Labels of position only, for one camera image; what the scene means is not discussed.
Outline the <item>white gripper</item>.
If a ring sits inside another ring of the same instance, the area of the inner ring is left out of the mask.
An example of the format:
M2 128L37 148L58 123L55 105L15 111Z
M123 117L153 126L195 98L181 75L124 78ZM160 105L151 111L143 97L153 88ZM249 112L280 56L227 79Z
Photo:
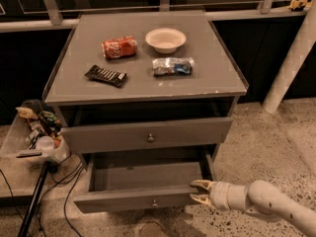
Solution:
M211 206L212 203L219 210L230 210L228 190L231 187L231 184L225 182L213 182L210 180L194 180L191 182L191 186L209 191L209 196L190 194L191 199L207 206Z

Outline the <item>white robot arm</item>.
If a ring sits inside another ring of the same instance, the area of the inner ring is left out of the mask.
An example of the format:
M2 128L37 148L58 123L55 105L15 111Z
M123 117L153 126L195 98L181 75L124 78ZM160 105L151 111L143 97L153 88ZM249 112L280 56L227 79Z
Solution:
M218 210L238 210L266 221L283 219L307 237L316 237L316 212L300 205L268 182L258 180L240 186L195 180L191 186L205 190L205 194L190 194L201 204Z

